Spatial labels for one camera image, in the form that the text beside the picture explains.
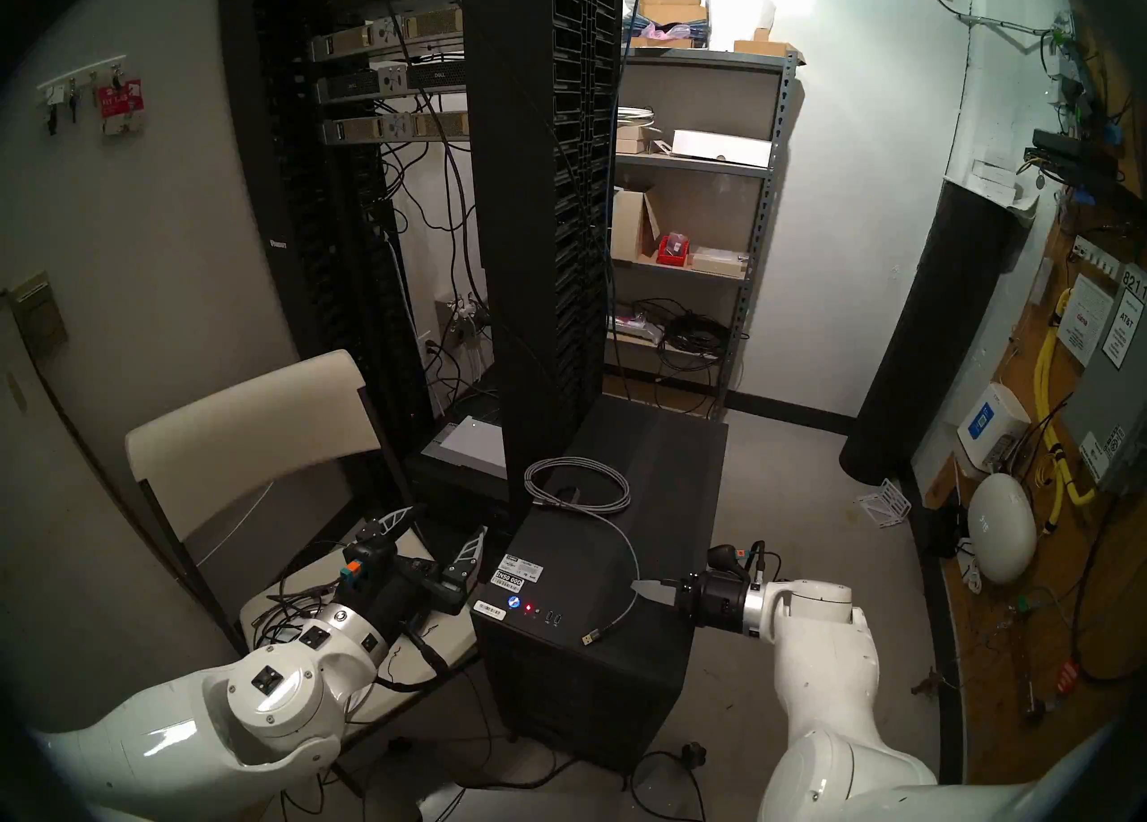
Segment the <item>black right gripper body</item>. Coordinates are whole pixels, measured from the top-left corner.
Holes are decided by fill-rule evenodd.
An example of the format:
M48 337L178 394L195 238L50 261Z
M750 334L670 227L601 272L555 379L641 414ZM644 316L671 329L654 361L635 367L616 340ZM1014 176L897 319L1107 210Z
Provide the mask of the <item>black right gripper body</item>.
M678 582L678 614L694 628L711 627L748 636L744 614L752 584L742 567L709 567L684 576Z

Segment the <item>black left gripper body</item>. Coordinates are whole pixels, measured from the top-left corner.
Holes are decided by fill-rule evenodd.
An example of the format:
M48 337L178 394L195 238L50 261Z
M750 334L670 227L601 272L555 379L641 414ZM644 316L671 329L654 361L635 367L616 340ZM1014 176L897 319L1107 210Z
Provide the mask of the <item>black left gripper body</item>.
M451 563L407 557L389 550L370 573L362 617L379 637L395 643L412 614L421 611L461 614L474 589L451 585Z

